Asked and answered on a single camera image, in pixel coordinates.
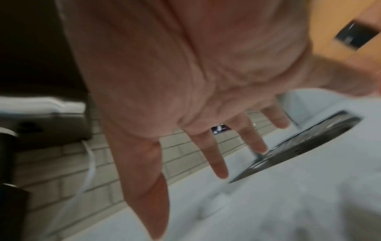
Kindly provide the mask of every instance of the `palm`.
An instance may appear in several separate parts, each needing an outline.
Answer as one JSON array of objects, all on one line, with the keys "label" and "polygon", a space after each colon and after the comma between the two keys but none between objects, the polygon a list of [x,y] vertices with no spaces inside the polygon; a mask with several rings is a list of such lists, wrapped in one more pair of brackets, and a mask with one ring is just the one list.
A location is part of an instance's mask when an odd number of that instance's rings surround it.
[{"label": "palm", "polygon": [[367,75],[312,56],[299,1],[64,3],[68,39],[101,111],[125,199],[154,238],[169,213],[160,136],[181,127],[225,178],[211,126],[223,122],[264,152],[246,109],[285,128],[277,94],[320,87],[358,96],[375,89]]}]

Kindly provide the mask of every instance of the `white brick wall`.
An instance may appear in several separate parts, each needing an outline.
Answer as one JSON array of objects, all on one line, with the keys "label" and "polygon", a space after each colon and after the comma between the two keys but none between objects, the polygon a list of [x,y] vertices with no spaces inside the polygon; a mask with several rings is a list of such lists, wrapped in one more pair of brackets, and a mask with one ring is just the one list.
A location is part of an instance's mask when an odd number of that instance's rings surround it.
[{"label": "white brick wall", "polygon": [[[89,145],[96,157],[97,174],[78,205],[69,212],[48,241],[62,240],[127,207],[114,159],[100,126],[99,113],[95,107],[91,108],[90,113],[94,137]],[[260,134],[266,135],[275,130],[262,113],[250,112],[249,116]],[[216,140],[223,156],[246,146],[235,131],[217,135]],[[162,137],[160,143],[163,149],[163,173],[168,185],[209,166],[197,146],[181,129]],[[82,143],[17,154],[15,182],[31,192],[25,221],[25,241],[35,240],[59,209],[78,191],[88,166]]]}]

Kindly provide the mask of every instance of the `stainless steel sink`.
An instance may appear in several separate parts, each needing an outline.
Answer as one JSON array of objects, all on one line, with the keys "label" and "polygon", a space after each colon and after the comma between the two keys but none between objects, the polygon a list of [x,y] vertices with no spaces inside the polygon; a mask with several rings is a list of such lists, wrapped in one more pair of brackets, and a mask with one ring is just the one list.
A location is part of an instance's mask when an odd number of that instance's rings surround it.
[{"label": "stainless steel sink", "polygon": [[230,183],[313,150],[349,131],[360,121],[361,118],[346,111],[336,113],[272,148]]}]

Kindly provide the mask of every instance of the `sink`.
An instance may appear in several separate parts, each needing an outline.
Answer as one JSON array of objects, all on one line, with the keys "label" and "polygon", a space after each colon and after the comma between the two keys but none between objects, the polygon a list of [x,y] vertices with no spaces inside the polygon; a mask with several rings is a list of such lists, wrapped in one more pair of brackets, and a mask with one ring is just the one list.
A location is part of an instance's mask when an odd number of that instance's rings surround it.
[{"label": "sink", "polygon": [[256,160],[230,183],[251,176],[326,144],[352,129],[360,121],[360,117],[354,116],[346,111],[340,111],[272,148],[267,154],[263,155],[259,160]]}]

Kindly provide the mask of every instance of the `white countertop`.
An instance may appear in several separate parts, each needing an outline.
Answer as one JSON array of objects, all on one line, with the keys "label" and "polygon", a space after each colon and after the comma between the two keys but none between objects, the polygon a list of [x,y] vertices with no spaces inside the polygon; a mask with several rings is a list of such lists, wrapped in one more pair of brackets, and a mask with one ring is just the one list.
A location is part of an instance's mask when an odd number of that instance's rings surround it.
[{"label": "white countertop", "polygon": [[[172,185],[169,188],[171,217],[165,240],[271,240],[266,236],[269,227],[277,227],[273,233],[281,232],[285,227],[317,220],[318,225],[311,225],[330,229],[335,240],[342,239],[336,208],[337,189],[351,175],[381,167],[381,101],[363,99],[337,103],[314,116],[302,130],[340,110],[364,119],[353,129],[308,153],[232,184],[217,179],[210,168],[204,168]],[[272,148],[302,130],[295,127],[278,130],[266,136],[265,142]],[[252,163],[253,156],[243,148],[225,160],[231,180]],[[215,215],[200,220],[200,204],[221,192],[228,193],[230,203]],[[317,210],[315,221],[306,221],[305,215],[299,215],[301,209],[309,205]],[[133,212],[126,209],[67,240],[146,241],[149,238]]]}]

